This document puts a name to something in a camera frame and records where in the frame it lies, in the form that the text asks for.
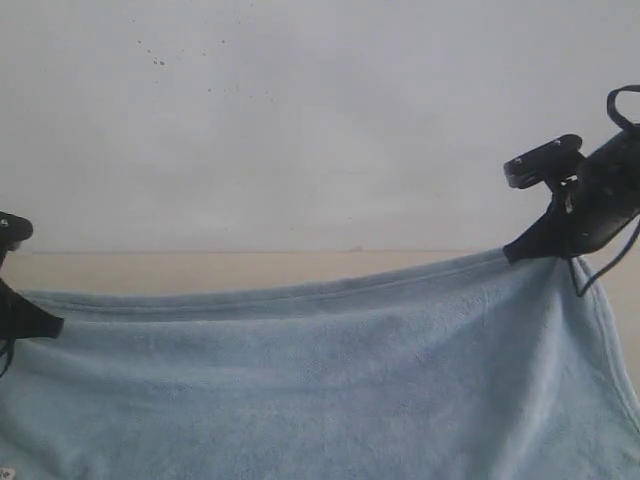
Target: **black cable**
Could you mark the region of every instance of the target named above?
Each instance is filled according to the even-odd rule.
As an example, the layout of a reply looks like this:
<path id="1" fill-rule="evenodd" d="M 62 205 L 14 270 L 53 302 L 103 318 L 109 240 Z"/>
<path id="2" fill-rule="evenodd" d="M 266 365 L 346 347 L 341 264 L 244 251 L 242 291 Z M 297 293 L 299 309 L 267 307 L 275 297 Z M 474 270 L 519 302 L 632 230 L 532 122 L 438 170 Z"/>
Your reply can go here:
<path id="1" fill-rule="evenodd" d="M 611 260 L 607 265 L 602 267 L 589 280 L 587 280 L 587 282 L 582 286 L 582 288 L 578 286 L 578 279 L 576 276 L 575 267 L 573 265 L 573 259 L 568 258 L 567 262 L 569 263 L 569 270 L 571 271 L 571 281 L 573 282 L 573 287 L 576 290 L 576 295 L 578 295 L 578 297 L 584 297 L 585 293 L 587 293 L 589 288 L 591 288 L 591 286 L 594 283 L 596 283 L 599 278 L 601 278 L 603 275 L 609 272 L 613 267 L 615 267 L 618 263 L 620 263 L 620 261 L 625 257 L 625 255 L 629 253 L 629 251 L 633 248 L 633 245 L 636 243 L 636 240 L 638 240 L 639 236 L 640 236 L 640 220 L 638 221 L 635 230 L 631 234 L 631 237 L 629 237 L 627 244 L 624 246 L 622 250 L 620 250 L 620 253 L 618 253 L 618 255 L 616 255 L 616 257 L 613 260 Z"/>

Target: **towel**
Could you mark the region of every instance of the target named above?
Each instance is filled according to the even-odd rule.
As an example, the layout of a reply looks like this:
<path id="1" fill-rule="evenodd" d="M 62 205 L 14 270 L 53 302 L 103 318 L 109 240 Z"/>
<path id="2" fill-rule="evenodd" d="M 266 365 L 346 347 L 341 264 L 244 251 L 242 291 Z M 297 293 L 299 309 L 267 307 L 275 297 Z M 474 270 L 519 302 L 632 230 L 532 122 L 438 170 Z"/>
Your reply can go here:
<path id="1" fill-rule="evenodd" d="M 0 467 L 16 480 L 640 478 L 607 299 L 598 284 L 576 297 L 555 258 L 21 293 L 66 325 L 18 342 L 0 381 Z"/>

